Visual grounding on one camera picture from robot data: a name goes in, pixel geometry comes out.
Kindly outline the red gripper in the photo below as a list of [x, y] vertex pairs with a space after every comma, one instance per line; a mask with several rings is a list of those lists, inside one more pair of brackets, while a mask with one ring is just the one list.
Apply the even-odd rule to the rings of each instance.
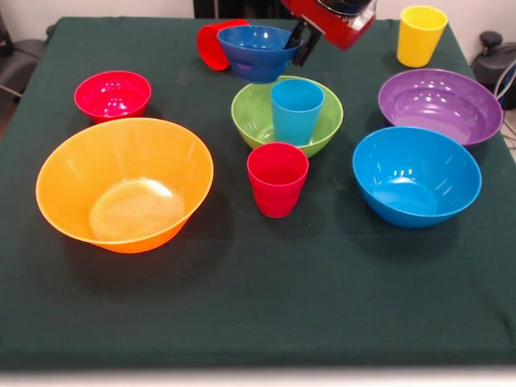
[[[321, 37], [345, 50], [376, 18], [375, 1], [286, 0], [281, 4], [298, 19], [284, 49], [299, 48], [292, 59], [299, 67], [305, 64]], [[306, 27], [310, 29], [310, 37], [304, 43], [302, 33]]]

